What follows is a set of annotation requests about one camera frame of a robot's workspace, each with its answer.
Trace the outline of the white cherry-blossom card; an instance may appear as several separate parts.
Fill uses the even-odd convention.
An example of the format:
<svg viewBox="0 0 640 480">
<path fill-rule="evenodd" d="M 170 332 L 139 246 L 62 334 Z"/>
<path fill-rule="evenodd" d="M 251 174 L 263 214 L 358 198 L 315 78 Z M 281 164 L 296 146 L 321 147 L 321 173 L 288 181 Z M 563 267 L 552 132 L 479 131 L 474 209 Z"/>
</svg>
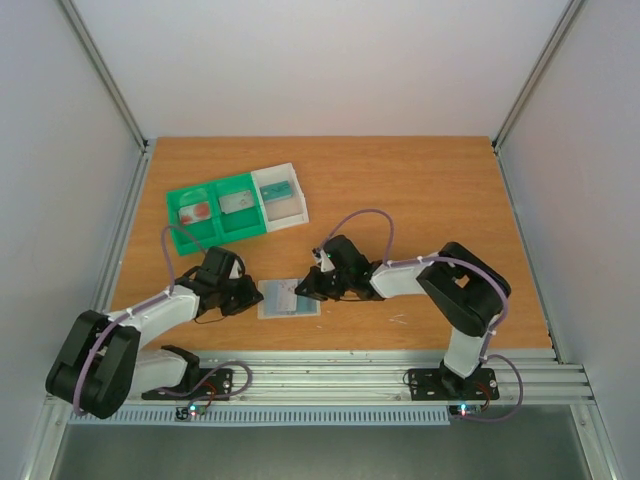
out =
<svg viewBox="0 0 640 480">
<path fill-rule="evenodd" d="M 289 314 L 297 310 L 297 295 L 294 290 L 297 279 L 283 279 L 275 282 L 275 310 L 277 313 Z"/>
</svg>

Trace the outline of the white card holder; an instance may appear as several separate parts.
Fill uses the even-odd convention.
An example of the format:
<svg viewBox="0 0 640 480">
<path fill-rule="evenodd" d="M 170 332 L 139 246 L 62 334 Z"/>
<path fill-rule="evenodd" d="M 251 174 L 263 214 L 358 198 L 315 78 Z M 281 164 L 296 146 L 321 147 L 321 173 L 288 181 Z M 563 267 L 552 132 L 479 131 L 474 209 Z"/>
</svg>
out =
<svg viewBox="0 0 640 480">
<path fill-rule="evenodd" d="M 258 304 L 258 318 L 261 320 L 319 316 L 320 302 L 295 293 L 300 279 L 260 280 L 258 290 L 263 300 Z"/>
</svg>

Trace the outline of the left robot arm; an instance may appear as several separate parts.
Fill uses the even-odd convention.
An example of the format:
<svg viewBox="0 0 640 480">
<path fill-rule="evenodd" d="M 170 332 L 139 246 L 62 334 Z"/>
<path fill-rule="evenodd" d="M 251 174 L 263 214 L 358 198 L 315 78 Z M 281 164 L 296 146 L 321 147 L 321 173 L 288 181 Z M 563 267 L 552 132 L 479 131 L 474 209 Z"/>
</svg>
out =
<svg viewBox="0 0 640 480">
<path fill-rule="evenodd" d="M 99 419 L 115 414 L 130 395 L 227 400 L 233 391 L 208 385 L 218 370 L 203 370 L 196 354 L 174 345 L 144 348 L 211 310 L 228 318 L 263 298 L 239 255 L 211 247 L 201 264 L 171 276 L 159 294 L 119 311 L 82 312 L 49 370 L 45 390 L 68 402 L 77 415 Z"/>
</svg>

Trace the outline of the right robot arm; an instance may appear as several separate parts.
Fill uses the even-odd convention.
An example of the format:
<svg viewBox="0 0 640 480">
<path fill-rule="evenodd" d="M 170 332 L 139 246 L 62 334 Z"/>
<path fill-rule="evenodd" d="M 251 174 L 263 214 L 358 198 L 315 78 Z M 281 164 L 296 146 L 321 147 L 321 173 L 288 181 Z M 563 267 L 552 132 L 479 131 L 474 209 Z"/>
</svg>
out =
<svg viewBox="0 0 640 480">
<path fill-rule="evenodd" d="M 339 235 L 314 250 L 316 265 L 295 293 L 317 301 L 360 301 L 427 296 L 452 327 L 436 381 L 449 399 L 473 389 L 488 349 L 508 312 L 507 280 L 457 242 L 440 251 L 403 261 L 370 261 L 351 240 Z"/>
</svg>

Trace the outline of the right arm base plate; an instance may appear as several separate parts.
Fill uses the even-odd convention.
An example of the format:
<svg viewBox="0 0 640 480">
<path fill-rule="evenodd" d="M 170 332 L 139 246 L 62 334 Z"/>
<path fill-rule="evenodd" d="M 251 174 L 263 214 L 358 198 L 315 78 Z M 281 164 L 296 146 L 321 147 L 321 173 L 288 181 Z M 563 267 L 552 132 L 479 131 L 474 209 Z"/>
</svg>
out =
<svg viewBox="0 0 640 480">
<path fill-rule="evenodd" d="M 480 401 L 500 398 L 493 369 L 478 367 L 462 379 L 443 368 L 412 368 L 402 379 L 413 401 Z"/>
</svg>

